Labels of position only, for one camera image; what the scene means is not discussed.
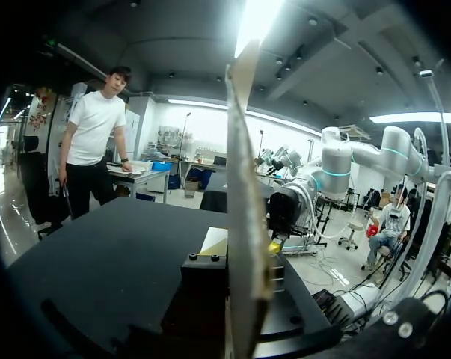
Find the ceiling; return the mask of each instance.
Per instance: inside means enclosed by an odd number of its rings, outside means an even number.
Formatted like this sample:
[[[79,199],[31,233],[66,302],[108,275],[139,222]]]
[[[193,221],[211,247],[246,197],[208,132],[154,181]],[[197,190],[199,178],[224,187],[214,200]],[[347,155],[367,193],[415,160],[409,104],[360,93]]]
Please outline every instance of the ceiling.
[[[132,8],[128,0],[86,0],[67,13],[56,36],[104,72],[130,66],[131,92],[223,101],[224,83],[216,78],[233,62],[244,4],[142,0]],[[433,70],[445,111],[451,112],[451,62],[396,3],[286,0],[261,46],[249,106],[316,129],[354,123],[380,144],[384,125],[370,116],[435,110],[417,75],[426,69]],[[429,146],[440,152],[439,126],[420,126]],[[402,127],[412,134],[415,125]]]

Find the black table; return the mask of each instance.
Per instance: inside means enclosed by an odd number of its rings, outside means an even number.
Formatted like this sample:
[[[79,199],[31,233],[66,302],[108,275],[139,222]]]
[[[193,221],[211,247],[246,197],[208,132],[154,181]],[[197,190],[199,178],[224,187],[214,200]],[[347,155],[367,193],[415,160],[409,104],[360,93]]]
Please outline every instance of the black table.
[[[207,211],[227,213],[227,174],[226,173],[214,173],[210,177],[209,184],[203,193],[202,203],[200,209]],[[266,204],[275,190],[260,182],[257,179],[260,194]]]
[[[47,299],[112,351],[111,338],[124,341],[128,325],[162,332],[162,317],[181,281],[180,266],[188,253],[200,250],[210,226],[227,227],[227,216],[121,197],[48,236],[8,272],[25,311],[56,350],[71,348],[40,309]],[[305,333],[327,330],[328,321],[300,277],[281,259]],[[327,341],[320,340],[320,348]]]

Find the shiny floor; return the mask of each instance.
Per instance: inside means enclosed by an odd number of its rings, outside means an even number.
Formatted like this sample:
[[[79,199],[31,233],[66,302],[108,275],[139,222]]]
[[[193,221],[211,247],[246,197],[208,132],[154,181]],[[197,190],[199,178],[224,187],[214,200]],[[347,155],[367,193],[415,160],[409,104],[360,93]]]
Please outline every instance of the shiny floor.
[[[157,203],[162,202],[162,194],[152,194],[143,188],[139,188],[138,191],[154,195]],[[168,204],[198,209],[202,195],[200,192],[195,192],[194,198],[185,198],[183,190],[174,190],[168,195]],[[98,206],[99,204],[91,198],[91,210]],[[350,212],[332,209],[325,234],[333,235],[341,231],[343,226],[348,223],[350,216]],[[360,221],[364,228],[367,227],[367,220],[361,210],[357,210],[355,219]],[[42,227],[46,226],[37,226],[31,217],[25,191],[16,171],[13,168],[0,166],[0,251],[6,266],[9,266],[39,242],[37,231]],[[342,232],[342,236],[347,237],[349,233],[350,229],[346,228]],[[337,244],[336,239],[323,239],[322,241],[328,243],[328,246],[326,248],[318,247],[315,255],[289,254],[288,258],[312,294],[322,289],[340,294],[341,291],[346,291],[360,283],[368,274],[361,271],[361,266],[365,262],[369,250],[364,231],[356,232],[354,240],[358,244],[357,250],[347,251],[343,246]],[[372,280],[379,280],[379,277],[374,276]],[[449,286],[448,282],[447,277],[442,274],[434,287],[446,289]],[[391,278],[385,294],[394,290],[400,283],[399,277]],[[418,289],[416,296],[422,295],[431,285],[431,278],[427,277]],[[393,299],[397,292],[398,290],[391,293],[385,303]],[[443,306],[439,296],[430,298],[427,303],[435,311],[439,311]]]

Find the fluorescent light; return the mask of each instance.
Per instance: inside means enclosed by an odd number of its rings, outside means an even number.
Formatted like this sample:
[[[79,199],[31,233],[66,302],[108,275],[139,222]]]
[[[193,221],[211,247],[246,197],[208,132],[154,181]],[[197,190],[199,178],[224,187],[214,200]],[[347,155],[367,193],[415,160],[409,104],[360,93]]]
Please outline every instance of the fluorescent light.
[[[267,114],[259,114],[258,112],[253,112],[253,111],[245,111],[246,114],[248,114],[249,116],[255,116],[255,117],[260,117],[263,118],[265,120],[269,120],[269,121],[273,121],[276,123],[280,123],[284,126],[288,126],[288,127],[292,127],[294,129],[298,129],[300,131],[303,132],[308,132],[311,133],[312,135],[318,136],[318,137],[322,137],[322,134],[318,131],[315,131],[313,129],[309,129],[308,127],[302,126],[302,125],[298,125],[297,123],[291,122],[291,121],[286,121],[286,120],[281,120],[280,118],[276,118],[276,117],[272,117],[272,116],[268,116]]]
[[[216,105],[215,103],[206,103],[206,102],[197,102],[197,101],[187,101],[184,99],[169,99],[168,102],[176,104],[176,105],[191,105],[191,106],[200,106],[200,107],[211,107],[211,108],[218,108],[220,110],[227,110],[227,106],[224,105]],[[282,124],[284,126],[292,127],[294,129],[298,129],[303,132],[311,133],[312,135],[322,137],[322,134],[320,132],[317,132],[315,130],[309,129],[308,127],[298,125],[297,123],[293,123],[286,120],[281,120],[280,118],[268,116],[267,114],[260,114],[258,112],[253,111],[245,111],[245,114],[249,116],[255,116],[263,118],[264,120],[273,121],[279,124]]]
[[[10,97],[7,98],[6,103],[4,104],[4,107],[2,108],[1,114],[0,114],[0,119],[2,117],[2,114],[4,114],[4,110],[6,109],[7,105],[9,105],[10,102]]]
[[[24,110],[21,110],[20,113],[18,113],[16,116],[14,116],[14,120],[17,120],[19,117],[21,117],[21,114],[24,113]]]
[[[211,107],[211,108],[219,108],[221,110],[227,110],[227,108],[228,108],[227,106],[216,105],[215,103],[186,101],[184,99],[169,99],[168,102],[174,103],[176,105],[190,105],[190,106]]]
[[[237,58],[254,39],[260,44],[267,36],[284,0],[247,0],[235,48]]]
[[[451,123],[451,114],[443,114],[444,122]],[[370,117],[374,123],[395,122],[441,122],[439,112],[409,112],[404,114],[387,114],[385,116]]]

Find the ceiling beam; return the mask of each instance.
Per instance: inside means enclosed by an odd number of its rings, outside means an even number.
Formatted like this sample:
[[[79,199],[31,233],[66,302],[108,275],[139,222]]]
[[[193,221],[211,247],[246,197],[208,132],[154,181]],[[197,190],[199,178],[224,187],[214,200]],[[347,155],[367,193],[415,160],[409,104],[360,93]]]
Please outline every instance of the ceiling beam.
[[[380,34],[384,29],[407,20],[398,5],[391,4],[383,7],[364,19],[359,19],[352,11],[345,16],[335,17],[337,13],[327,12],[327,7],[320,10],[325,12],[327,18],[332,18],[335,22],[345,25],[347,29],[341,34],[330,34],[328,37],[322,37],[317,43],[314,43],[308,49],[299,66],[280,84],[269,91],[268,99],[277,99],[294,88],[307,75],[314,74],[324,63],[349,49],[346,45],[359,46],[363,49],[358,43],[366,44],[367,54],[374,57],[375,61],[387,70],[392,80],[399,88],[403,89],[405,96],[411,97],[412,94],[417,92],[417,84],[410,75],[406,63]]]

